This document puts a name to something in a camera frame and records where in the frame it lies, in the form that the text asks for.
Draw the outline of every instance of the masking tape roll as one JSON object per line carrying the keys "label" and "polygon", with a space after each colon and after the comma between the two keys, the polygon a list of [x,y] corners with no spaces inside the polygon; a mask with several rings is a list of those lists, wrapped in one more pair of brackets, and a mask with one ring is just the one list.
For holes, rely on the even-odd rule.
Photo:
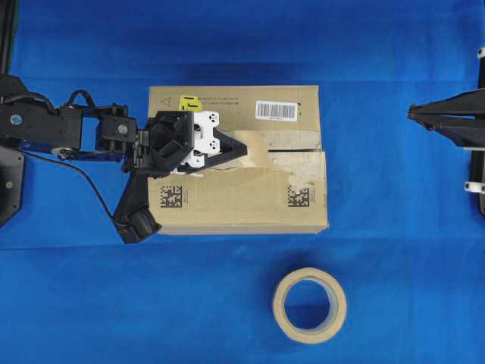
{"label": "masking tape roll", "polygon": [[[330,308],[328,316],[316,328],[303,329],[294,326],[286,316],[285,301],[291,287],[301,281],[313,281],[327,292]],[[278,284],[273,297],[273,314],[277,324],[287,337],[304,344],[319,344],[331,339],[342,327],[347,315],[347,300],[339,282],[316,268],[303,268],[288,274]]]}

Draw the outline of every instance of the qr code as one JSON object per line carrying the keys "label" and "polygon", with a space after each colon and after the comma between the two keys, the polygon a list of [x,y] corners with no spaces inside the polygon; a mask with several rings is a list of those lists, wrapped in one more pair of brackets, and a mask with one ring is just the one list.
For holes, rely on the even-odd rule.
{"label": "qr code", "polygon": [[310,189],[295,189],[288,186],[288,207],[309,207],[310,206]]}
{"label": "qr code", "polygon": [[162,186],[160,189],[160,207],[182,207],[182,186]]}

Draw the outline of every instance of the yellow sticker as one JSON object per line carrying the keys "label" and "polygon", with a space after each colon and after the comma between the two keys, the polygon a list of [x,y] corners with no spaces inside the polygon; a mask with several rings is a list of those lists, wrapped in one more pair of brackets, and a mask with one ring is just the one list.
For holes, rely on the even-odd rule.
{"label": "yellow sticker", "polygon": [[180,96],[179,111],[202,111],[202,103],[197,96]]}

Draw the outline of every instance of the black cable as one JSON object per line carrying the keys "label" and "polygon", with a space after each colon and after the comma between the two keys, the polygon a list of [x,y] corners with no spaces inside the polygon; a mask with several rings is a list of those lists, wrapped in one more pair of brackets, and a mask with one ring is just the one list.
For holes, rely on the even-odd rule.
{"label": "black cable", "polygon": [[47,109],[51,114],[58,115],[58,112],[54,109],[54,106],[52,105],[50,100],[47,99],[44,95],[41,95],[40,93],[21,93],[18,95],[4,97],[2,100],[2,104],[11,104],[12,102],[16,102],[21,99],[32,99],[32,100],[42,101],[45,103],[45,106],[47,107]]}
{"label": "black cable", "polygon": [[[86,106],[85,105],[77,105],[74,104],[74,100],[78,95],[81,95],[84,100],[86,101]],[[77,89],[73,93],[70,94],[70,98],[66,103],[67,106],[73,106],[75,108],[95,108],[96,105],[94,103],[94,100],[92,99],[91,95],[85,91],[84,89]]]}
{"label": "black cable", "polygon": [[94,184],[94,182],[92,181],[92,179],[86,174],[86,172],[83,171],[82,169],[80,169],[78,167],[75,167],[73,165],[70,165],[68,163],[64,163],[64,162],[60,162],[60,161],[55,161],[54,159],[41,157],[40,155],[36,155],[36,154],[30,153],[30,152],[25,152],[24,150],[19,150],[19,149],[15,149],[15,150],[18,150],[19,152],[22,152],[23,154],[28,155],[29,157],[37,158],[37,159],[39,159],[41,161],[44,161],[44,162],[52,163],[52,164],[55,164],[55,165],[60,165],[60,166],[63,166],[63,167],[68,167],[70,169],[74,169],[77,173],[81,174],[88,181],[89,185],[91,186],[92,190],[94,191],[94,193],[98,197],[98,200],[101,203],[102,208],[105,210],[106,215],[110,218],[110,220],[113,221],[113,223],[117,227],[125,228],[125,227],[129,226],[128,224],[124,224],[124,223],[119,222],[118,220],[116,220],[114,218],[114,216],[109,212],[109,209],[106,206],[106,203],[103,200],[103,198],[101,196],[101,193],[96,188],[96,185]]}

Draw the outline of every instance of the white connector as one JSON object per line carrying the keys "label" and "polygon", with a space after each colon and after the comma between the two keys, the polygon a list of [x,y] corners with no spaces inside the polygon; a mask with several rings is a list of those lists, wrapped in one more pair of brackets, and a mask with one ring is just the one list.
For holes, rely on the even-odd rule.
{"label": "white connector", "polygon": [[221,142],[214,137],[214,128],[219,125],[219,113],[216,111],[194,112],[194,149],[182,160],[192,168],[202,168],[205,156],[210,157],[221,151]]}

